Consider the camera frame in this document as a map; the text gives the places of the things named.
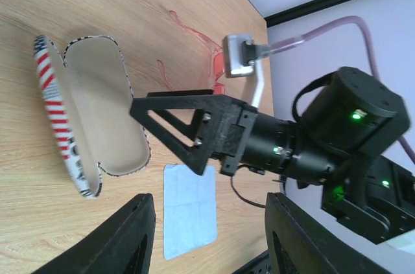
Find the striped sunglasses case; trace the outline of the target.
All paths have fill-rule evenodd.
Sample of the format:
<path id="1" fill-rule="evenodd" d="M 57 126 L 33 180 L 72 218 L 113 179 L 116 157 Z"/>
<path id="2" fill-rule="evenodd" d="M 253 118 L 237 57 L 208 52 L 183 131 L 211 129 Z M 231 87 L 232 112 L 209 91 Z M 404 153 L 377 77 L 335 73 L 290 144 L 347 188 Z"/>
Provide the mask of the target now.
<path id="1" fill-rule="evenodd" d="M 33 47 L 47 117 L 78 193 L 97 198 L 102 174 L 122 177 L 145 168 L 151 149 L 144 127 L 130 116 L 134 90 L 118 43 L 86 36 L 59 52 L 40 35 Z"/>

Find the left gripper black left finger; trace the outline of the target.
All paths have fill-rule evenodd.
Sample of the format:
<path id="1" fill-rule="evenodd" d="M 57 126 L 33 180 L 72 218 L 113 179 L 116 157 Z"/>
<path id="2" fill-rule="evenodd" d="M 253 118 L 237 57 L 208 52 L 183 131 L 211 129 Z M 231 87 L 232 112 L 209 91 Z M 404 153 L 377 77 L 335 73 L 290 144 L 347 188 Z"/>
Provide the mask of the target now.
<path id="1" fill-rule="evenodd" d="M 152 194 L 138 194 L 35 273 L 148 273 L 155 226 Z"/>

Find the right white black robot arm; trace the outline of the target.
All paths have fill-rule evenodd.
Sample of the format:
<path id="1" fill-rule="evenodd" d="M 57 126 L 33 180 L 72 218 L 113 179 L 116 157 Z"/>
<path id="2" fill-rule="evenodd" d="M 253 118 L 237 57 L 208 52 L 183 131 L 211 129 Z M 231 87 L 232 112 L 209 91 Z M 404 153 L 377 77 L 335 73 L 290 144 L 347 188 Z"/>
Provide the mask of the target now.
<path id="1" fill-rule="evenodd" d="M 374 244 L 413 231 L 414 176 L 383 155 L 410 126 L 403 99 L 354 67 L 303 89 L 311 91 L 292 120 L 210 89 L 149 93 L 130 115 L 197 175 L 216 159 L 230 177 L 246 167 L 321 185 L 321 208 Z"/>

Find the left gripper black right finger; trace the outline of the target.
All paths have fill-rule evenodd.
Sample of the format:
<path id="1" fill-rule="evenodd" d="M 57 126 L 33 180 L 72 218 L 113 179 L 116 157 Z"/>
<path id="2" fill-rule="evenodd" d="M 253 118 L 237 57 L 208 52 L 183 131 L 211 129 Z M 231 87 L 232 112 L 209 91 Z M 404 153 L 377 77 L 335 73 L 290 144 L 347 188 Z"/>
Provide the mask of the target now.
<path id="1" fill-rule="evenodd" d="M 267 194 L 265 231 L 274 273 L 388 273 L 280 192 Z"/>

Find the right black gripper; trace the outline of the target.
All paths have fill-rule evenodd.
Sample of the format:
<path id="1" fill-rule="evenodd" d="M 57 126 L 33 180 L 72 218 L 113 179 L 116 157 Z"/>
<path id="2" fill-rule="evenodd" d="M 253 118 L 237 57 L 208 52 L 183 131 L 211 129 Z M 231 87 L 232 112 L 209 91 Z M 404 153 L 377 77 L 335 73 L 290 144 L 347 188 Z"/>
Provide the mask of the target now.
<path id="1" fill-rule="evenodd" d="M 186 124 L 170 109 L 200 110 Z M 230 177 L 240 164 L 286 174 L 298 141 L 293 122 L 211 89 L 151 92 L 133 99 L 130 115 L 199 176 L 209 159 L 220 161 L 220 173 Z"/>

